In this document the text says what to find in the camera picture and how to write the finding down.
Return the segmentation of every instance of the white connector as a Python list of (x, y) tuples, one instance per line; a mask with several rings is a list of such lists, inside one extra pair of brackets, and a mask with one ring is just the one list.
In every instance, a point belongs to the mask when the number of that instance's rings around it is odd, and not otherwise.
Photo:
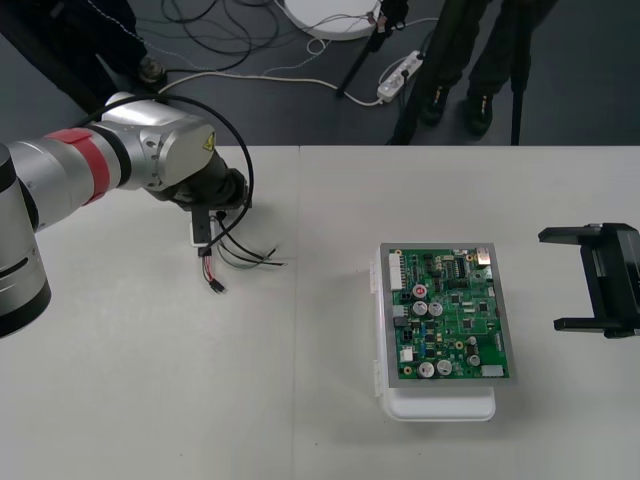
[[(378, 98), (380, 100), (389, 103), (398, 95), (405, 82), (408, 82), (422, 65), (422, 59), (418, 57), (422, 57), (422, 54), (418, 50), (411, 52), (409, 56), (398, 65), (395, 71), (380, 84), (378, 87)], [(408, 73), (406, 78), (403, 78), (402, 75), (404, 70)]]
[(400, 255), (389, 254), (389, 278), (391, 279), (391, 291), (402, 290), (402, 267), (400, 266)]

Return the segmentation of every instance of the wire connector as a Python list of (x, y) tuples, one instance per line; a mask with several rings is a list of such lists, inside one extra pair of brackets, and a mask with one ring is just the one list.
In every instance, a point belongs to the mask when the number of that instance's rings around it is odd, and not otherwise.
[(211, 290), (213, 290), (216, 293), (224, 293), (227, 291), (227, 289), (225, 288), (224, 285), (222, 285), (219, 281), (217, 281), (215, 278), (213, 280), (211, 280), (209, 282), (209, 287), (211, 287)]

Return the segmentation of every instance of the red band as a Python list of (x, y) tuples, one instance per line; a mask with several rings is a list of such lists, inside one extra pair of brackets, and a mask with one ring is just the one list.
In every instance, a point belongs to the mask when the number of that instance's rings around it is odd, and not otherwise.
[(100, 149), (91, 141), (92, 132), (80, 128), (60, 130), (47, 135), (68, 145), (72, 145), (87, 161), (93, 175), (93, 195), (85, 205), (104, 196), (109, 190), (111, 175), (109, 165)]

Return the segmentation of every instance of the table surface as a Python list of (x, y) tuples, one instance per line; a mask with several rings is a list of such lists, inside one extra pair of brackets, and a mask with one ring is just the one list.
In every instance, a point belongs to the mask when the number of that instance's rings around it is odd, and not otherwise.
[[(558, 333), (590, 314), (547, 226), (626, 222), (638, 149), (262, 147), (238, 237), (288, 266), (214, 295), (188, 216), (114, 192), (39, 235), (54, 297), (0, 342), (0, 463), (19, 479), (636, 478), (640, 347)], [(222, 149), (232, 165), (240, 152)], [(481, 424), (407, 424), (373, 397), (382, 242), (493, 242), (518, 383)]]

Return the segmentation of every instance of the sneaker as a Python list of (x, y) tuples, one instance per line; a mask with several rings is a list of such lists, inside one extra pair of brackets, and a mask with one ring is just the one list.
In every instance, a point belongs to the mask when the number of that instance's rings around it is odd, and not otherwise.
[(138, 65), (138, 78), (144, 83), (152, 85), (166, 81), (167, 72), (156, 58), (147, 55), (140, 60), (140, 65)]
[(429, 104), (422, 109), (420, 119), (429, 125), (435, 127), (444, 115), (444, 108), (447, 106), (447, 98), (449, 97), (449, 89), (438, 87), (431, 96)]
[(464, 108), (464, 125), (473, 135), (484, 135), (493, 120), (491, 95), (469, 95)]

